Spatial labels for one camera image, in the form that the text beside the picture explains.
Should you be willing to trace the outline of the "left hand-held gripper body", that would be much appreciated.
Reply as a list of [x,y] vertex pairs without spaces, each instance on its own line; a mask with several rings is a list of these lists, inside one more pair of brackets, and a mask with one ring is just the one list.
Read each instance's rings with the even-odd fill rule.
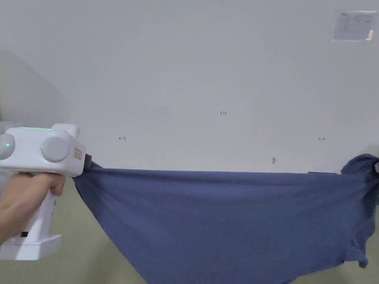
[[[91,167],[91,156],[73,124],[52,128],[14,127],[0,136],[0,168],[9,173],[41,172],[74,178]],[[1,260],[36,261],[58,250],[60,235],[50,234],[55,196],[48,193],[20,236],[4,242]]]

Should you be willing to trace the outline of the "person's left hand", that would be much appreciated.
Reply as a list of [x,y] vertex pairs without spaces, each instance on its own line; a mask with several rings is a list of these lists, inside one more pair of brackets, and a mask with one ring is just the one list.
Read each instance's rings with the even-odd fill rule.
[[10,177],[0,198],[0,243],[19,235],[48,193],[61,196],[65,177],[53,173]]

